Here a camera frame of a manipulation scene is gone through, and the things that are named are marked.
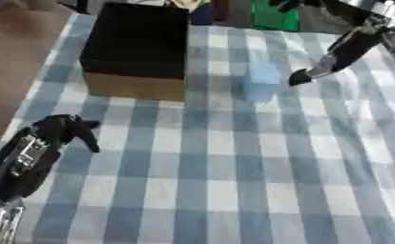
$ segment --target robot finger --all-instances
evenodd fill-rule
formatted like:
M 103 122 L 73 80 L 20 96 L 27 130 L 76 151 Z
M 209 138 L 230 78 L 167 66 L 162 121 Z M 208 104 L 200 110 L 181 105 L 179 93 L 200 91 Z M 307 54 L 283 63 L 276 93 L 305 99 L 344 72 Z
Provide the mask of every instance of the robot finger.
M 99 122 L 83 121 L 77 116 L 76 120 L 69 120 L 68 128 L 74 137 L 79 137 L 93 153 L 99 153 L 99 146 L 90 126 L 97 126 Z

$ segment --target table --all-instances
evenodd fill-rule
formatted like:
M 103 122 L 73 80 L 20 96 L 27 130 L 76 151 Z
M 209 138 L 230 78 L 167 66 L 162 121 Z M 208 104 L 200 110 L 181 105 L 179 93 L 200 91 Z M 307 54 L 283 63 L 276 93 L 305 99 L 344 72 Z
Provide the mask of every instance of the table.
M 341 73 L 240 99 L 250 61 L 286 80 L 333 35 L 192 27 L 184 104 L 92 97 L 73 15 L 13 118 L 103 122 L 101 153 L 67 147 L 17 243 L 395 243 L 395 62 L 382 47 Z

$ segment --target black box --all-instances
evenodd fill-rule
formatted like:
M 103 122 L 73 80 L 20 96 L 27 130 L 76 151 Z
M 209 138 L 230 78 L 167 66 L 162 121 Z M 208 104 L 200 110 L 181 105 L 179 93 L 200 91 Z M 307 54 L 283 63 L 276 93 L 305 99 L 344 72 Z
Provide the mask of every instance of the black box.
M 189 12 L 107 3 L 80 56 L 90 94 L 183 100 Z

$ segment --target robotic arm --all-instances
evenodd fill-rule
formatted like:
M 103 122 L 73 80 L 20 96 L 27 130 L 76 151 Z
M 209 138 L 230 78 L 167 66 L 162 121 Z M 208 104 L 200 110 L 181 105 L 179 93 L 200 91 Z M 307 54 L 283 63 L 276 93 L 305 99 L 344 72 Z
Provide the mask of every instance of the robotic arm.
M 0 150 L 0 244 L 13 243 L 28 197 L 42 185 L 60 156 L 59 150 L 78 137 L 92 153 L 99 147 L 92 133 L 98 121 L 78 115 L 52 115 L 19 132 Z
M 313 0 L 304 0 L 303 3 L 319 6 Z M 297 7 L 301 1 L 272 0 L 269 4 L 282 4 L 280 11 L 286 11 Z M 295 71 L 289 78 L 290 86 L 309 83 L 349 67 L 381 43 L 385 33 L 395 31 L 395 1 L 338 0 L 338 4 L 359 10 L 364 22 L 336 40 L 316 66 Z

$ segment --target green object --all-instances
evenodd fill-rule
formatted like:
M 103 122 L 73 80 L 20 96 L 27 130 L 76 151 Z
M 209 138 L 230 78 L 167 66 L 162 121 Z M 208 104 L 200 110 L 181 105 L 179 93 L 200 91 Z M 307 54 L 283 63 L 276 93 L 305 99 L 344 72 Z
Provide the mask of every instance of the green object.
M 278 11 L 279 7 L 271 7 L 268 0 L 253 0 L 253 26 L 259 30 L 299 30 L 299 12 L 297 9 L 286 13 Z

